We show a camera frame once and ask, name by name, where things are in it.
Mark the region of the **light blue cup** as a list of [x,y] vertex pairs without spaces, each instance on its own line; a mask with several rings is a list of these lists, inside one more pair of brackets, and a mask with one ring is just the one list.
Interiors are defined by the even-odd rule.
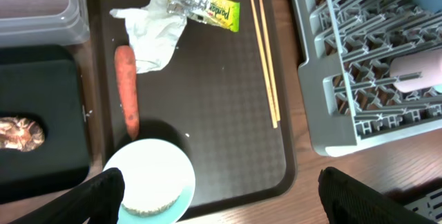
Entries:
[[433,89],[434,89],[436,92],[442,94],[442,85],[441,85],[441,84],[440,84],[440,85],[436,85],[436,86],[434,86]]

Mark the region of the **light blue rice bowl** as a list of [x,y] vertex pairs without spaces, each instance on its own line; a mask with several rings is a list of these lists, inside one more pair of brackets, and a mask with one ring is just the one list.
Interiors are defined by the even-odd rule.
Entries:
[[171,142],[155,138],[131,142],[104,166],[112,168],[121,171],[125,184],[118,224],[176,223],[193,200],[193,165]]

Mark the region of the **pink cup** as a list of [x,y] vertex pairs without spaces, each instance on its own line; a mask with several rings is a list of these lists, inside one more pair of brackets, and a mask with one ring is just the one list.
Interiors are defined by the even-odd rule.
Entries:
[[420,73],[419,78],[393,83],[402,93],[441,85],[441,49],[423,51],[395,58],[390,64],[390,76]]

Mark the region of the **orange carrot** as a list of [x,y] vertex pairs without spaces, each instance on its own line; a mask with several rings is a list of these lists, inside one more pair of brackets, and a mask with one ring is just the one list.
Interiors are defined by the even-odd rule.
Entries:
[[140,131],[137,101],[137,71],[135,54],[130,46],[118,46],[115,50],[115,72],[120,103],[128,135],[136,139]]

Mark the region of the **brown shiitake mushroom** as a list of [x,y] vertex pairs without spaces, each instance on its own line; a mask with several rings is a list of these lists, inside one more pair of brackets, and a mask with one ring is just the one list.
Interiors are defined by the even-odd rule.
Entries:
[[1,118],[1,149],[29,152],[44,142],[44,130],[36,121],[20,117]]

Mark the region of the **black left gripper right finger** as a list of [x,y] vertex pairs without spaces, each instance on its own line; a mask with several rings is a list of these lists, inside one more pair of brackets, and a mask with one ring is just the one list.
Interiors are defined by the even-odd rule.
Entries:
[[327,219],[333,224],[432,223],[335,167],[320,172],[318,194]]

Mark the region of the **white napkin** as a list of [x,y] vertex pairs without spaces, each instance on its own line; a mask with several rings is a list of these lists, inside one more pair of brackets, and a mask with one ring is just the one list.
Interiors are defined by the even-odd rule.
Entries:
[[138,74],[160,71],[170,62],[187,17],[167,12],[168,0],[150,0],[143,8],[114,8],[110,15],[123,19]]

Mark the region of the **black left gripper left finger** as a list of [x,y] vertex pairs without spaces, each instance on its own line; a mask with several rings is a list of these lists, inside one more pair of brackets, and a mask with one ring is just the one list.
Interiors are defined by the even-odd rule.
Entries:
[[110,168],[12,224],[116,224],[124,190],[121,171]]

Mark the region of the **yellow green snack wrapper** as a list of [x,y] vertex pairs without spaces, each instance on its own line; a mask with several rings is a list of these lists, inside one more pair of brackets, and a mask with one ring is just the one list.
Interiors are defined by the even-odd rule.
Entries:
[[240,3],[232,0],[207,0],[205,7],[192,11],[189,18],[231,32],[238,32],[240,28]]

